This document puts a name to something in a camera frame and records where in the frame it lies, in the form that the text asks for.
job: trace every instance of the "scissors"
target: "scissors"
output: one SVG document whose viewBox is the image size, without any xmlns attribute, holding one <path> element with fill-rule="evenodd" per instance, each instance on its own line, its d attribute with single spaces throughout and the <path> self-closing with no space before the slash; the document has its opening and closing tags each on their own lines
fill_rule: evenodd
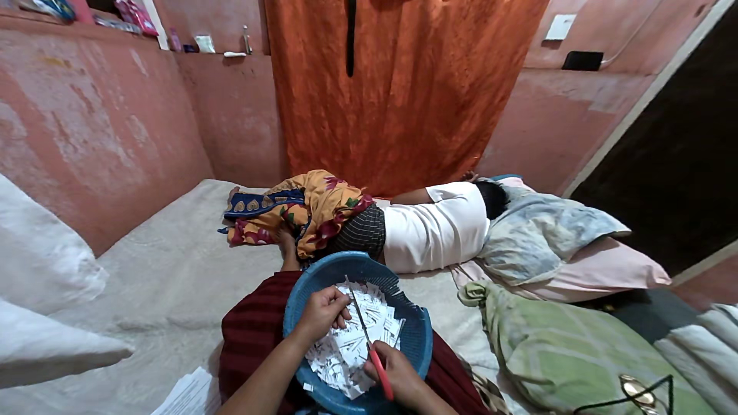
<svg viewBox="0 0 738 415">
<path fill-rule="evenodd" d="M 395 400 L 395 394 L 392 392 L 392 386 L 390 386 L 390 378 L 387 377 L 387 372 L 384 371 L 384 366 L 382 366 L 382 361 L 379 359 L 379 355 L 376 353 L 376 350 L 372 350 L 371 348 L 371 340 L 369 340 L 369 332 L 367 332 L 367 325 L 364 324 L 364 318 L 362 317 L 362 311 L 359 309 L 359 303 L 356 302 L 356 295 L 354 294 L 354 291 L 351 289 L 351 285 L 348 285 L 348 290 L 351 292 L 351 297 L 354 300 L 354 304 L 356 305 L 356 313 L 359 315 L 359 322 L 362 324 L 362 329 L 364 330 L 364 336 L 367 338 L 367 350 L 369 351 L 369 357 L 371 358 L 371 362 L 374 364 L 374 367 L 376 368 L 376 373 L 379 375 L 379 382 L 382 384 L 382 389 L 384 390 L 384 397 L 387 398 L 388 401 L 392 402 Z"/>
</svg>

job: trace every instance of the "blue plastic basket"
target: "blue plastic basket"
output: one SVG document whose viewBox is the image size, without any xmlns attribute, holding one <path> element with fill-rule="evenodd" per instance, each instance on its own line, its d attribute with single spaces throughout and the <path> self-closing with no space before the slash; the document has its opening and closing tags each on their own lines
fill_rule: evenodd
<svg viewBox="0 0 738 415">
<path fill-rule="evenodd" d="M 406 319 L 400 331 L 401 350 L 422 379 L 428 373 L 433 351 L 433 332 L 428 310 L 416 306 L 399 289 L 399 278 L 389 268 L 358 251 L 335 253 L 313 264 L 305 271 L 292 288 L 284 312 L 284 337 L 292 332 L 303 314 L 310 294 L 330 285 L 345 281 L 367 281 L 377 285 L 387 299 L 389 306 L 395 307 L 395 318 Z M 295 374 L 300 384 L 313 385 L 308 394 L 327 411 L 336 415 L 400 414 L 399 406 L 384 398 L 382 388 L 372 388 L 369 392 L 354 399 L 348 399 L 341 391 L 325 384 L 310 369 L 303 359 Z"/>
</svg>

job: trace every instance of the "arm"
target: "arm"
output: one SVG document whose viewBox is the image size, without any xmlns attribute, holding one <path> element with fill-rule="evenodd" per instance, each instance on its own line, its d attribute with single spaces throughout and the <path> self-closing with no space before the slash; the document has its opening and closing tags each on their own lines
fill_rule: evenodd
<svg viewBox="0 0 738 415">
<path fill-rule="evenodd" d="M 425 188 L 399 194 L 390 201 L 391 205 L 421 205 L 423 203 L 433 203 L 433 199 L 428 196 Z"/>
<path fill-rule="evenodd" d="M 401 351 L 381 341 L 374 342 L 372 347 L 387 361 L 384 369 L 390 378 L 395 399 L 400 405 L 420 415 L 458 415 L 423 382 Z M 379 377 L 371 361 L 367 360 L 364 364 L 364 371 L 378 381 Z"/>
<path fill-rule="evenodd" d="M 473 171 L 467 171 L 459 179 L 459 182 L 470 182 L 470 183 L 473 183 L 478 177 L 479 177 L 479 174 L 476 174 Z M 403 193 L 403 194 L 400 194 L 398 196 L 395 196 L 390 201 L 390 204 L 391 205 L 421 205 L 423 203 L 436 203 L 436 202 L 439 202 L 441 200 L 438 197 L 436 199 L 438 199 L 438 200 L 434 200 L 430 196 L 430 194 L 428 193 L 428 188 L 422 188 L 422 189 L 410 191 L 410 192 Z"/>
<path fill-rule="evenodd" d="M 256 372 L 218 410 L 218 415 L 276 414 L 297 367 L 310 346 L 331 326 L 346 328 L 351 302 L 336 287 L 310 296 L 303 316 L 292 333 L 269 354 Z"/>
</svg>

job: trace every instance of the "maroon cloth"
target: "maroon cloth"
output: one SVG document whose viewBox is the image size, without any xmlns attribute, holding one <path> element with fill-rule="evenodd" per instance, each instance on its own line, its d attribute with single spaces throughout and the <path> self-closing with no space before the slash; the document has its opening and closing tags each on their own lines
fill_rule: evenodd
<svg viewBox="0 0 738 415">
<path fill-rule="evenodd" d="M 301 274 L 301 271 L 275 273 L 223 317 L 224 342 L 218 378 L 224 402 L 282 341 L 287 298 Z M 458 357 L 435 331 L 425 382 L 460 415 L 489 415 Z M 293 378 L 278 413 L 293 414 L 313 404 Z"/>
</svg>

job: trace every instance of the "yellow floral blanket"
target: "yellow floral blanket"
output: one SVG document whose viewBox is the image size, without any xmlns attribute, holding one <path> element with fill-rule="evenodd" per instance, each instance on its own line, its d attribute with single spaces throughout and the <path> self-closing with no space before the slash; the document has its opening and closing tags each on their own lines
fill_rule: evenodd
<svg viewBox="0 0 738 415">
<path fill-rule="evenodd" d="M 343 222 L 372 203 L 371 196 L 325 170 L 287 179 L 263 195 L 236 187 L 230 192 L 224 214 L 225 219 L 235 222 L 228 230 L 228 242 L 273 244 L 272 233 L 285 221 L 297 240 L 297 255 L 312 258 L 341 231 Z"/>
</svg>

